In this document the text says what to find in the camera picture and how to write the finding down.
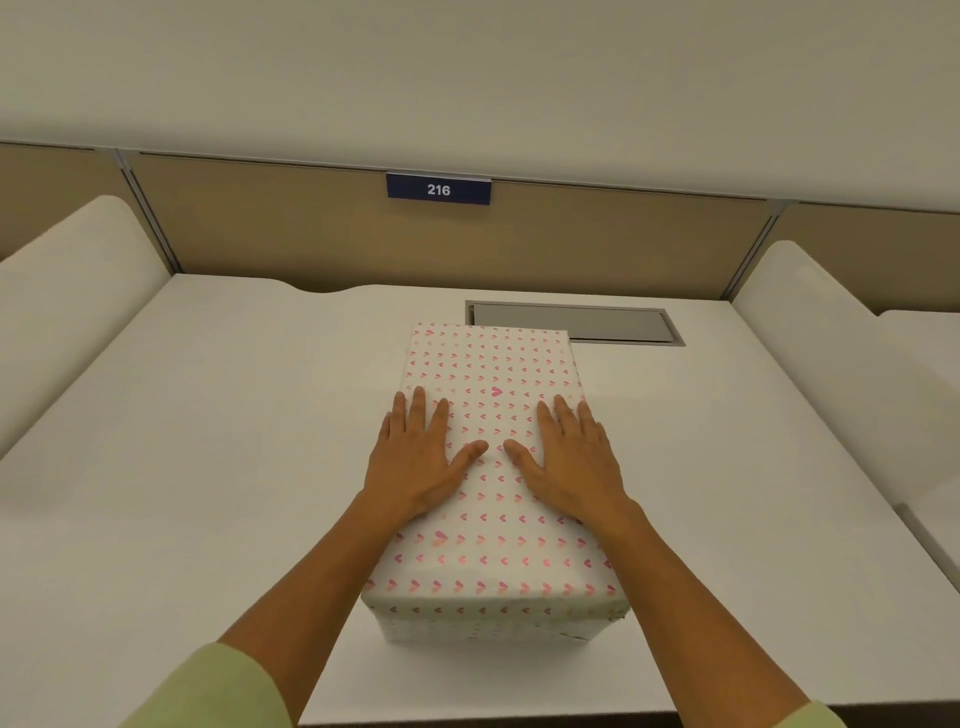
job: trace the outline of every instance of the blue sign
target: blue sign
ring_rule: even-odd
[[[493,183],[475,177],[431,177],[387,173],[387,197],[434,203],[489,205]]]

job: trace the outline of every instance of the light green sleeve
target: light green sleeve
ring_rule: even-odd
[[[253,658],[206,644],[120,728],[291,728],[273,678]]]
[[[776,728],[844,728],[844,723],[823,703],[808,703]]]

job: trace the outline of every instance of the person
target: person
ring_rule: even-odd
[[[563,398],[540,402],[543,466],[504,449],[527,487],[598,538],[630,600],[686,728],[833,728],[804,692],[686,567],[624,491],[603,425]],[[394,534],[452,496],[487,449],[445,456],[448,404],[428,424],[417,388],[383,419],[363,489],[290,571],[216,642],[178,667],[123,728],[286,728],[300,719],[344,622]]]

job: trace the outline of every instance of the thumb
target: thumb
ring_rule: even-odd
[[[457,483],[463,479],[467,468],[473,465],[480,455],[487,451],[488,447],[489,445],[486,440],[477,440],[476,442],[464,445],[460,448],[460,452],[453,456],[448,470],[451,474],[456,475]]]
[[[514,465],[519,468],[523,479],[527,481],[527,485],[530,485],[531,480],[540,480],[546,474],[543,468],[537,465],[537,461],[534,460],[534,456],[530,454],[530,450],[516,440],[504,440],[503,450],[510,457]]]

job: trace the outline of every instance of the heart-patterned wrapping paper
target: heart-patterned wrapping paper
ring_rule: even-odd
[[[596,538],[527,489],[503,450],[542,463],[537,402],[584,398],[565,331],[416,324],[401,388],[450,402],[447,458],[490,449],[458,492],[396,534],[363,593],[388,640],[580,639],[630,607]]]

